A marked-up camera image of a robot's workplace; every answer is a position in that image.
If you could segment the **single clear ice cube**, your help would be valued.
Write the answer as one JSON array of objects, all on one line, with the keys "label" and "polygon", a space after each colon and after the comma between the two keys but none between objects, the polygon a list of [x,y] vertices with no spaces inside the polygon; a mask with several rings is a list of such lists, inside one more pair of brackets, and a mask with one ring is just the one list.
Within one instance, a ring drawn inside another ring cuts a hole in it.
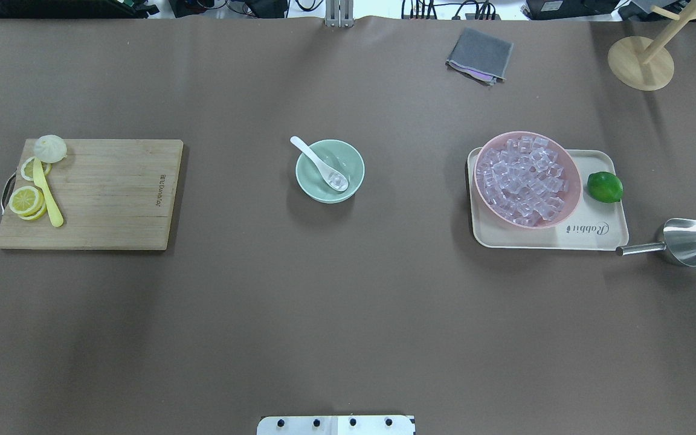
[{"label": "single clear ice cube", "polygon": [[345,176],[339,173],[332,173],[329,177],[328,184],[332,189],[345,191],[348,187],[348,182]]}]

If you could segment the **white ceramic spoon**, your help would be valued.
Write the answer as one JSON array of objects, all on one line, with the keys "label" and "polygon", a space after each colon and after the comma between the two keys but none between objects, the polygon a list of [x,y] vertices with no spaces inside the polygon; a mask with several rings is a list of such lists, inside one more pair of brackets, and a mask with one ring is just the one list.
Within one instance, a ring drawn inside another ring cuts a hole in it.
[{"label": "white ceramic spoon", "polygon": [[302,141],[301,138],[299,138],[298,136],[292,136],[289,140],[290,140],[290,143],[292,143],[292,145],[294,145],[302,154],[304,154],[314,164],[314,166],[315,166],[315,168],[317,168],[317,171],[320,174],[321,178],[329,187],[330,187],[330,185],[328,184],[328,180],[329,180],[329,177],[331,176],[331,174],[332,173],[342,174],[342,173],[340,173],[340,171],[337,171],[336,169],[332,168],[332,166],[327,165],[323,160],[321,160],[320,157],[318,157],[317,154],[315,154],[315,152],[312,151],[310,146],[308,146],[306,143],[304,143],[304,141]]}]

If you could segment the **green bowl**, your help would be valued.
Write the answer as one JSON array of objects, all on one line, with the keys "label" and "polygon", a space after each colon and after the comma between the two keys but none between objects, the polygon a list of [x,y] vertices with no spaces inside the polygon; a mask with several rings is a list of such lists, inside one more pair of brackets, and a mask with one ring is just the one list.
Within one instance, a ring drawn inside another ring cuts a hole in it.
[{"label": "green bowl", "polygon": [[313,200],[324,204],[340,203],[355,195],[364,182],[366,172],[359,152],[341,140],[315,141],[309,148],[328,166],[340,171],[348,180],[348,187],[343,192],[329,187],[312,160],[301,154],[295,165],[295,178],[301,190]]}]

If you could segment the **grey folded cloth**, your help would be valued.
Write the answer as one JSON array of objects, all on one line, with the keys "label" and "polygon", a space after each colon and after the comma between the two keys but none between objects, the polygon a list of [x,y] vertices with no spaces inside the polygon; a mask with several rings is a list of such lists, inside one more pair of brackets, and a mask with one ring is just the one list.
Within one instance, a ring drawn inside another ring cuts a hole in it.
[{"label": "grey folded cloth", "polygon": [[513,53],[513,42],[475,28],[462,30],[445,65],[492,86],[506,79],[506,68]]}]

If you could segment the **wooden cutting board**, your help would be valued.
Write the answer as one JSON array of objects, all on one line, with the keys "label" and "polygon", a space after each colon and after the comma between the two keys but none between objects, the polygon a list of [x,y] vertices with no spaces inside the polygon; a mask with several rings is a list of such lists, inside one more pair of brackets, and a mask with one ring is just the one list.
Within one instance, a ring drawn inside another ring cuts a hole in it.
[{"label": "wooden cutting board", "polygon": [[184,143],[181,140],[67,140],[67,157],[46,176],[64,224],[9,208],[0,250],[165,250]]}]

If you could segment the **cream serving tray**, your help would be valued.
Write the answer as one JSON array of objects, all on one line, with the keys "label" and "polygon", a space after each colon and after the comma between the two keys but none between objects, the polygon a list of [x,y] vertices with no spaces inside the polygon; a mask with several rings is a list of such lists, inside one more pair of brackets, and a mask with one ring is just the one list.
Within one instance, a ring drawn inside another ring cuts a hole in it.
[{"label": "cream serving tray", "polygon": [[582,200],[572,215],[551,229],[521,229],[501,220],[485,206],[473,182],[480,151],[480,147],[473,149],[466,164],[472,234],[481,245],[514,250],[614,251],[629,242],[622,203],[599,202],[587,190],[583,190]]}]

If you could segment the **green lime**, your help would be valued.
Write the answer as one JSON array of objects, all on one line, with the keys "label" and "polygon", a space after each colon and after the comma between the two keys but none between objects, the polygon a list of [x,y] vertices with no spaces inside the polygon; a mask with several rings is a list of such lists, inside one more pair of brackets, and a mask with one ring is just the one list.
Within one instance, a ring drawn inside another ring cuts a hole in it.
[{"label": "green lime", "polygon": [[589,174],[587,191],[593,199],[602,203],[619,202],[624,195],[621,179],[615,174],[605,171]]}]

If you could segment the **yellow plastic knife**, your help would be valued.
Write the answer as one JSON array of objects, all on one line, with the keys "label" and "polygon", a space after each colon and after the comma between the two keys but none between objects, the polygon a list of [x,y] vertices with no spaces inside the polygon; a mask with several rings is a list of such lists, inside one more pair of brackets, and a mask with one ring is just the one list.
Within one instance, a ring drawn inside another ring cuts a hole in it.
[{"label": "yellow plastic knife", "polygon": [[44,173],[44,169],[42,168],[42,161],[36,157],[33,160],[32,171],[34,184],[36,185],[36,187],[39,187],[39,189],[41,189],[42,194],[44,195],[47,206],[47,213],[51,225],[55,228],[63,226],[65,221],[64,217],[62,215],[60,207],[56,203],[55,198],[51,193],[50,186],[47,182]]}]

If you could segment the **upper lemon slice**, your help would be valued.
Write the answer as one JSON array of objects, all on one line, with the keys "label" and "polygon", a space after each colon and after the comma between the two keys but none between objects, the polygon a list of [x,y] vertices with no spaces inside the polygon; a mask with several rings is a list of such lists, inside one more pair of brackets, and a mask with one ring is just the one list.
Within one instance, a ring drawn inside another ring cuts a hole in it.
[{"label": "upper lemon slice", "polygon": [[[28,181],[28,182],[33,182],[33,181],[34,181],[34,178],[33,178],[34,170],[33,170],[33,168],[34,168],[34,161],[35,161],[35,159],[36,159],[35,156],[29,157],[27,160],[25,160],[24,163],[22,163],[22,165],[21,165],[21,167],[20,167],[21,177],[22,177],[23,179],[25,179],[25,181]],[[42,171],[43,171],[43,174],[44,174],[45,176],[47,176],[47,174],[50,173],[51,169],[52,169],[52,164],[51,164],[51,163],[42,162]]]}]

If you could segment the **wooden mug tree stand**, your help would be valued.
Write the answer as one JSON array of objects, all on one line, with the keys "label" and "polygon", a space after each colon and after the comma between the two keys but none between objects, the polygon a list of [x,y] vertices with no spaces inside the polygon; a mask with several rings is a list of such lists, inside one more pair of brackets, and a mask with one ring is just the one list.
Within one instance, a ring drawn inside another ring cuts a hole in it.
[{"label": "wooden mug tree stand", "polygon": [[669,19],[659,35],[650,39],[630,36],[614,42],[608,50],[608,67],[625,85],[640,91],[656,91],[668,85],[674,75],[674,61],[665,49],[671,39],[696,20],[696,1],[679,13],[652,5],[650,11]]}]

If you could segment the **aluminium frame post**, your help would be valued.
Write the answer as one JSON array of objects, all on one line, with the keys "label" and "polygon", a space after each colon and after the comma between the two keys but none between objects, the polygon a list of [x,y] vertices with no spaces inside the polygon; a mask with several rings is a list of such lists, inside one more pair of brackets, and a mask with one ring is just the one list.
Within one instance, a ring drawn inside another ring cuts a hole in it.
[{"label": "aluminium frame post", "polygon": [[350,28],[354,26],[353,0],[325,1],[325,26],[330,28]]}]

